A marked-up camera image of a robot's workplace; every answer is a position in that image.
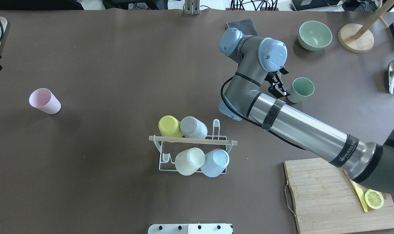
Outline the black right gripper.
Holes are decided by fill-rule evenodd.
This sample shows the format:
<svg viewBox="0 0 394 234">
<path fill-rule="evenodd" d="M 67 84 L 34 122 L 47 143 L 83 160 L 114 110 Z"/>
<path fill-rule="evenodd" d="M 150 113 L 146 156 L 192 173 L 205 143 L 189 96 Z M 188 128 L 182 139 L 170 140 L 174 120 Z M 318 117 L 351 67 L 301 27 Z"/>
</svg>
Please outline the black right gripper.
<svg viewBox="0 0 394 234">
<path fill-rule="evenodd" d="M 284 83 L 281 79 L 281 74 L 288 74 L 289 71 L 286 70 L 285 67 L 282 67 L 278 71 L 268 72 L 267 74 L 267 82 L 270 83 L 270 87 L 268 88 L 268 92 L 271 93 L 272 96 L 276 99 L 280 99 L 282 97 L 289 96 L 289 92 L 284 87 Z"/>
</svg>

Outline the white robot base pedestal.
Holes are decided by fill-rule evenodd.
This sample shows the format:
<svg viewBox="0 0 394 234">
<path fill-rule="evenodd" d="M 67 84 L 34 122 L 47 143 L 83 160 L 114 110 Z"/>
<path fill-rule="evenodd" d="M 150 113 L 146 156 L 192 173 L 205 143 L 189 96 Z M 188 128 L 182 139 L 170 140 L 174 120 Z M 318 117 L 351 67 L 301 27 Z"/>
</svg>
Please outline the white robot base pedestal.
<svg viewBox="0 0 394 234">
<path fill-rule="evenodd" d="M 233 234 L 232 224 L 194 223 L 194 224 L 153 224 L 148 234 Z"/>
</svg>

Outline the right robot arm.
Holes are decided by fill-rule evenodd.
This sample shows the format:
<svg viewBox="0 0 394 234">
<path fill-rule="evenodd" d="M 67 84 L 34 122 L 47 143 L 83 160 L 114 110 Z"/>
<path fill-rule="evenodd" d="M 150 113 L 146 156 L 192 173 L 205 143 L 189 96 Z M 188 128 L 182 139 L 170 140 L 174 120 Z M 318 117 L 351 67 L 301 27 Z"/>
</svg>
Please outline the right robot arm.
<svg viewBox="0 0 394 234">
<path fill-rule="evenodd" d="M 365 143 L 260 92 L 268 73 L 284 68 L 287 49 L 281 41 L 229 28 L 219 50 L 238 64 L 224 83 L 227 89 L 221 88 L 222 106 L 227 109 L 221 108 L 222 113 L 312 152 L 364 187 L 394 194 L 394 129 L 383 145 Z"/>
</svg>

